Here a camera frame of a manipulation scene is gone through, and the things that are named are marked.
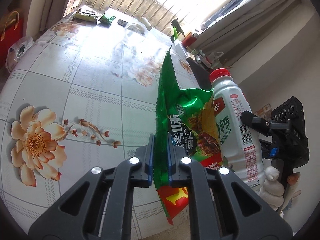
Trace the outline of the white gloved right hand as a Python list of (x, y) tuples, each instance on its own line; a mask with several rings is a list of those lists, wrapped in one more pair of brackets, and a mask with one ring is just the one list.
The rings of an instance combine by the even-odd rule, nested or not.
[(259, 196), (273, 209), (277, 210), (284, 203), (284, 186), (278, 181), (280, 172), (273, 166), (265, 169), (265, 181)]

